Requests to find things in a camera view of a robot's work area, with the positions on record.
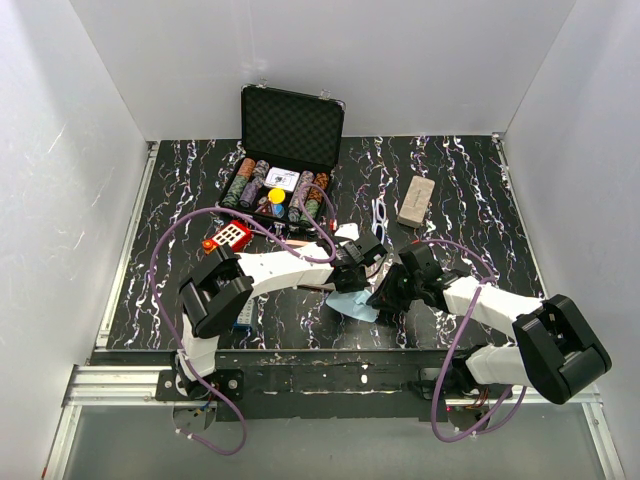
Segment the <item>pink glasses case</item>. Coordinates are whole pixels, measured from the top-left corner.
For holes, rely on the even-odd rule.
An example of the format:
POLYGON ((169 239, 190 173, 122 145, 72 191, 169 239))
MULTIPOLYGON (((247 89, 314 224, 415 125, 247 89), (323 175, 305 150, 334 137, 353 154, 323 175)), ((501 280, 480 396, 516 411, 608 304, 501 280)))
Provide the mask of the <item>pink glasses case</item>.
MULTIPOLYGON (((294 240, 294 239, 288 239, 285 241, 285 244, 292 247, 293 249, 299 249, 299 248, 303 248, 306 245, 309 245, 310 242, 309 241, 305 241, 305 240, 294 240)), ((326 291, 326 292, 333 292, 335 290, 335 285, 333 283, 326 283, 326 284, 301 284, 298 285, 298 288, 304 288, 304 289, 308 289, 308 290, 316 290, 316 291, 326 291)))

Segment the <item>light blue cloth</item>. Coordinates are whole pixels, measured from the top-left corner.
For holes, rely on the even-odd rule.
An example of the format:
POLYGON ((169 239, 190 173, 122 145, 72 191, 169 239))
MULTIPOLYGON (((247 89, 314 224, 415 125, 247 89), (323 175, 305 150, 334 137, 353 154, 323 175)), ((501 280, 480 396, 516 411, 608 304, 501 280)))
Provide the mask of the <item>light blue cloth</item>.
POLYGON ((365 323, 375 323, 378 312, 367 304, 372 296, 368 290, 339 293, 334 291, 326 298, 326 305, 334 311, 365 323))

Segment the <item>white frame sunglasses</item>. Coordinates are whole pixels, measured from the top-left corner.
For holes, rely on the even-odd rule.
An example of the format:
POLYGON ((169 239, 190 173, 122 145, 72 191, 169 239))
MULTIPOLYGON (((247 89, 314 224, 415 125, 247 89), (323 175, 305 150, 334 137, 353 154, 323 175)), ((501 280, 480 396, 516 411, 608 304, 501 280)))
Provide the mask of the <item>white frame sunglasses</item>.
POLYGON ((387 209, 384 201, 381 198, 374 198, 372 200, 371 230, 381 244, 385 243, 387 223, 387 209))

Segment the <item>grey glasses case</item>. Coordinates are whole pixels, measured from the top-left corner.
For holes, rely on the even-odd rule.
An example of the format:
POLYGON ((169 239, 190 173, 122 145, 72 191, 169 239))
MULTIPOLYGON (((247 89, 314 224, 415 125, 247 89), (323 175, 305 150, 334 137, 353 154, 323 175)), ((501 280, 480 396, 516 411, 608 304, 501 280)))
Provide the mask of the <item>grey glasses case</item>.
POLYGON ((401 225, 419 228, 424 222, 435 182, 421 176, 414 176, 397 215, 401 225))

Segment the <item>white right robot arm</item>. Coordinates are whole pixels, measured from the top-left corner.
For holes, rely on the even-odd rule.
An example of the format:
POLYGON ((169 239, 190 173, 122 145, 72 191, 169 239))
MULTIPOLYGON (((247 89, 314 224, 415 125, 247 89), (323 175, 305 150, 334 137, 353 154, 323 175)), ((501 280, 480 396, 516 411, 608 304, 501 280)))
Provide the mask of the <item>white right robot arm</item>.
POLYGON ((490 385, 518 385, 562 405, 611 369, 609 353, 569 297, 517 295, 463 271, 445 270, 426 244, 414 243, 399 257, 368 299, 370 307, 399 313, 422 301, 497 330, 514 342, 448 354, 437 387, 471 398, 490 385))

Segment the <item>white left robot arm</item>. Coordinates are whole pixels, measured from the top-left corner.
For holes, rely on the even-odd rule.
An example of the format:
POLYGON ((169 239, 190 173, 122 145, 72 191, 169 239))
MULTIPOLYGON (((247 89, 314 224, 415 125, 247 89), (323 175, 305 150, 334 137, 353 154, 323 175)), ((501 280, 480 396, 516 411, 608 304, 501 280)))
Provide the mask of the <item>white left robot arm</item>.
POLYGON ((238 320, 253 298, 277 290, 332 285, 341 294, 368 286, 366 269, 387 250, 371 232, 357 239, 340 237, 336 256, 327 241, 308 242, 291 251, 235 253, 221 246, 181 281, 182 345, 176 353, 179 391, 193 400, 213 386, 219 338, 238 320))

